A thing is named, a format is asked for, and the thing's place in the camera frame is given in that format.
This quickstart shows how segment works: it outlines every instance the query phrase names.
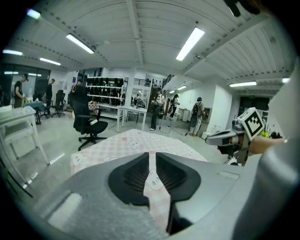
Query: office chair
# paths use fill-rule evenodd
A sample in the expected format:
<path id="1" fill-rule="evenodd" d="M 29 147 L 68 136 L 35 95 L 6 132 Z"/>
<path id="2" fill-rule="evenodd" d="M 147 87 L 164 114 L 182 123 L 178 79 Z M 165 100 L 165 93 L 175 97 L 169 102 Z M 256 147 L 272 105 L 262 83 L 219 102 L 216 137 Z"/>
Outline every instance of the office chair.
<path id="1" fill-rule="evenodd" d="M 63 100 L 65 98 L 65 93 L 63 92 L 63 90 L 58 90 L 56 93 L 56 100 L 55 100 L 55 105 L 53 106 L 53 108 L 55 109 L 55 113 L 53 113 L 51 115 L 51 117 L 53 117 L 54 115 L 58 115 L 58 117 L 60 118 L 61 115 L 65 114 L 62 112 L 62 108 L 63 108 Z"/>
<path id="2" fill-rule="evenodd" d="M 70 105 L 73 108 L 75 120 L 73 127 L 77 132 L 81 134 L 89 134 L 89 137 L 79 137 L 79 141 L 86 140 L 79 148 L 78 151 L 81 150 L 83 146 L 88 143 L 96 144 L 96 140 L 103 140 L 106 137 L 97 137 L 99 133 L 102 133 L 106 128 L 108 123 L 104 121 L 98 121 L 94 125 L 90 125 L 90 111 L 89 111 L 89 97 L 87 95 L 87 91 L 85 87 L 76 86 L 74 92 L 69 94 L 70 97 Z M 99 119 L 101 109 L 96 108 L 98 110 Z"/>

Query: pants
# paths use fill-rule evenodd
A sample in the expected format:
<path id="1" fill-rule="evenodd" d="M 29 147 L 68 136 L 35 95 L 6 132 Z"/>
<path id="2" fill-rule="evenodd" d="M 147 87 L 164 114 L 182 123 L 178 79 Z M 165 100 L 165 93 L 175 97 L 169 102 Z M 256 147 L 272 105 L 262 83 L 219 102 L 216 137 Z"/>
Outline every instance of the pants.
<path id="1" fill-rule="evenodd" d="M 22 107 L 22 99 L 15 98 L 14 108 Z"/>
<path id="2" fill-rule="evenodd" d="M 200 126 L 201 126 L 201 122 L 202 122 L 202 119 L 201 119 L 201 118 L 198 118 L 198 121 L 197 121 L 196 126 L 190 128 L 190 133 L 192 133 L 192 134 L 197 134 L 197 132 L 199 131 L 199 128 L 200 128 Z"/>
<path id="3" fill-rule="evenodd" d="M 46 99 L 46 106 L 51 106 L 51 99 Z M 47 108 L 47 114 L 50 114 L 50 108 Z"/>
<path id="4" fill-rule="evenodd" d="M 171 117 L 171 118 L 172 118 L 172 117 L 174 117 L 174 114 L 175 114 L 176 108 L 177 108 L 177 107 L 173 107 L 173 112 L 172 112 L 172 113 L 171 113 L 171 115 L 170 115 L 170 117 Z"/>
<path id="5" fill-rule="evenodd" d="M 156 129 L 156 118 L 158 117 L 159 107 L 154 106 L 151 118 L 151 128 Z"/>

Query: gray floor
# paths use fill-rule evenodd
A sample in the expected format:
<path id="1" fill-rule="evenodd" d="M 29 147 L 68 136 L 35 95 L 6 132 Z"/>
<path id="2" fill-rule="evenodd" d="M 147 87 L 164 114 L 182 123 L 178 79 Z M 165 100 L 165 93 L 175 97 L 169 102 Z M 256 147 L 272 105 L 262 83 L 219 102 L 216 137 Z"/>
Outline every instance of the gray floor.
<path id="1" fill-rule="evenodd" d="M 108 122 L 107 129 L 99 136 L 111 137 L 116 134 L 116 120 L 103 118 Z M 37 126 L 39 132 L 39 139 L 44 147 L 45 153 L 48 156 L 49 161 L 62 156 L 53 165 L 47 165 L 42 159 L 42 155 L 39 150 L 32 150 L 28 154 L 20 157 L 17 160 L 17 167 L 19 171 L 27 178 L 31 179 L 35 173 L 38 175 L 32 180 L 32 183 L 27 187 L 34 195 L 34 202 L 36 202 L 44 194 L 48 193 L 56 186 L 71 176 L 70 171 L 70 156 L 72 153 L 77 152 L 80 142 L 78 137 L 80 133 L 76 132 L 73 128 L 72 114 L 67 112 L 65 116 L 58 118 L 46 119 L 43 117 L 42 124 Z M 129 129 L 137 128 L 141 129 L 142 124 L 139 122 L 135 124 L 135 119 L 132 118 L 125 124 L 125 127 L 120 127 L 121 132 L 125 132 Z M 149 131 L 149 126 L 145 125 L 144 131 Z M 171 128 L 162 126 L 161 131 L 156 130 L 152 133 L 164 135 L 170 138 L 179 139 L 185 144 L 198 151 L 207 161 L 213 163 L 224 163 L 226 156 L 221 155 L 216 146 L 207 145 L 200 137 L 191 137 L 190 135 L 184 136 L 187 132 L 182 128 Z"/>

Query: table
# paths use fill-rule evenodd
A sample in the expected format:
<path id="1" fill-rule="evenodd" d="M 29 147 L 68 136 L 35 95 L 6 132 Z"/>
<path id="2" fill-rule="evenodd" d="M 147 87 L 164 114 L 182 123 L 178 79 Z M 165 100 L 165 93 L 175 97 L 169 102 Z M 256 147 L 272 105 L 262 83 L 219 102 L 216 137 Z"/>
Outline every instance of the table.
<path id="1" fill-rule="evenodd" d="M 118 161 L 119 158 L 144 152 L 149 152 L 150 172 L 145 183 L 144 195 L 150 201 L 150 214 L 156 223 L 165 229 L 169 216 L 170 195 L 160 180 L 152 184 L 152 179 L 157 179 L 155 154 L 156 152 L 167 152 L 185 158 L 206 161 L 203 156 L 185 143 L 169 137 L 131 129 L 71 155 L 71 173 L 74 175 L 93 165 Z"/>
<path id="2" fill-rule="evenodd" d="M 16 154 L 13 156 L 8 152 L 6 141 L 8 141 L 12 146 L 11 143 L 14 141 L 14 139 L 28 136 L 28 133 L 31 133 L 36 148 L 40 149 L 46 163 L 50 164 L 44 152 L 43 146 L 38 139 L 38 130 L 34 119 L 35 114 L 36 111 L 32 107 L 25 106 L 24 108 L 19 107 L 19 108 L 12 109 L 11 116 L 0 119 L 0 148 L 1 148 L 0 155 L 2 159 L 10 162 L 13 169 L 16 171 L 16 173 L 20 176 L 20 178 L 24 181 L 25 184 L 27 183 L 27 180 L 21 175 L 21 173 L 18 171 L 18 169 L 14 164 L 14 161 L 16 161 Z M 16 133 L 10 134 L 9 138 L 6 138 L 5 127 L 11 127 L 21 122 L 28 122 L 29 127 L 21 131 L 18 131 Z"/>
<path id="3" fill-rule="evenodd" d="M 40 125 L 41 124 L 41 119 L 39 117 L 38 112 L 39 111 L 41 111 L 41 112 L 44 111 L 44 109 L 45 109 L 44 103 L 43 102 L 31 102 L 31 103 L 26 103 L 25 106 L 30 106 L 34 110 L 36 110 L 36 117 L 37 117 L 36 124 Z"/>
<path id="4" fill-rule="evenodd" d="M 143 117 L 143 120 L 142 120 L 142 131 L 144 130 L 147 109 L 145 109 L 145 108 L 135 108 L 135 107 L 131 107 L 131 106 L 130 107 L 122 106 L 122 107 L 118 108 L 117 133 L 120 131 L 120 129 L 119 129 L 120 128 L 120 118 L 119 118 L 120 112 L 119 111 L 123 111 L 122 127 L 124 126 L 125 111 L 132 111 L 132 112 L 135 112 L 135 113 L 143 113 L 144 117 Z"/>

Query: white desk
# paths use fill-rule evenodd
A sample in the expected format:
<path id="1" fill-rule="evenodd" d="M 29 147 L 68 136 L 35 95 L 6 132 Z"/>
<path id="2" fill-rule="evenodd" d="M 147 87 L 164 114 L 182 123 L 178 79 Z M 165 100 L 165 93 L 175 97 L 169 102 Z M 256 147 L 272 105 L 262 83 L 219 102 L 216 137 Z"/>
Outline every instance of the white desk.
<path id="1" fill-rule="evenodd" d="M 36 111 L 30 107 L 26 106 L 24 108 L 14 108 L 12 109 L 12 115 L 3 119 L 0 119 L 0 147 L 1 147 L 1 157 L 4 160 L 8 160 L 10 164 L 12 165 L 13 169 L 16 171 L 16 173 L 20 176 L 20 178 L 24 181 L 24 183 L 27 183 L 27 180 L 21 175 L 21 173 L 16 168 L 14 161 L 16 161 L 16 153 L 14 151 L 14 148 L 12 146 L 12 142 L 16 139 L 20 139 L 22 137 L 28 136 L 29 134 L 32 134 L 33 142 L 35 144 L 36 148 L 39 148 L 42 152 L 42 155 L 46 161 L 47 164 L 50 164 L 47 156 L 44 152 L 44 149 L 42 147 L 42 144 L 40 143 L 38 139 L 38 130 L 36 126 L 35 121 L 35 114 Z M 5 127 L 11 127 L 14 126 L 20 122 L 28 122 L 29 127 L 22 130 L 17 131 L 16 133 L 12 133 L 9 136 L 5 136 Z M 12 148 L 12 152 L 14 155 L 11 155 L 7 148 L 7 143 Z"/>
<path id="2" fill-rule="evenodd" d="M 122 106 L 122 107 L 118 108 L 118 116 L 120 115 L 119 111 L 123 111 L 122 127 L 124 126 L 125 111 L 132 111 L 132 112 L 135 112 L 135 113 L 143 113 L 144 114 L 144 118 L 142 120 L 142 131 L 144 130 L 147 109 L 145 109 L 145 108 L 135 108 L 135 107 L 125 107 L 125 106 Z M 120 128 L 120 118 L 118 117 L 118 119 L 117 119 L 117 133 L 120 131 L 119 128 Z"/>

